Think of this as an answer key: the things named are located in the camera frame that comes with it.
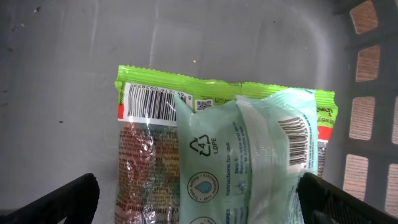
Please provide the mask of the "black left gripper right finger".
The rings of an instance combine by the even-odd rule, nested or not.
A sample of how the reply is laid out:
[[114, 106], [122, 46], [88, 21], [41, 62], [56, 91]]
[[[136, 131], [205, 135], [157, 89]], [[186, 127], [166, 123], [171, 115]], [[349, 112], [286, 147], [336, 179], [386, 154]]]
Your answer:
[[397, 224], [397, 218], [368, 205], [313, 173], [304, 173], [298, 183], [297, 193], [305, 224]]

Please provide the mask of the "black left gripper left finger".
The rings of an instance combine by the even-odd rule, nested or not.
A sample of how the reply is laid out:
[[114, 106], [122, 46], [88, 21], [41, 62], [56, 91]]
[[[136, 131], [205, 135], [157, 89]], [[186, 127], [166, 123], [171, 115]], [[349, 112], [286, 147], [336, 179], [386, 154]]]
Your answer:
[[98, 181], [92, 173], [87, 173], [24, 207], [2, 215], [1, 223], [91, 223], [99, 197]]

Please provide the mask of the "green snack bag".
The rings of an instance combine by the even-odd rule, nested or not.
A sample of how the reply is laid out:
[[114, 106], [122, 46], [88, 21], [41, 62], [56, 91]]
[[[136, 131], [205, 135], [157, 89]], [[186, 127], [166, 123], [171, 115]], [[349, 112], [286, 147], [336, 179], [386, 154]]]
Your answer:
[[[193, 112], [223, 105], [237, 96], [261, 100], [287, 86], [228, 83], [121, 65], [119, 93], [119, 184], [116, 223], [180, 223], [180, 170], [175, 100]], [[338, 114], [332, 91], [315, 94], [317, 172]]]

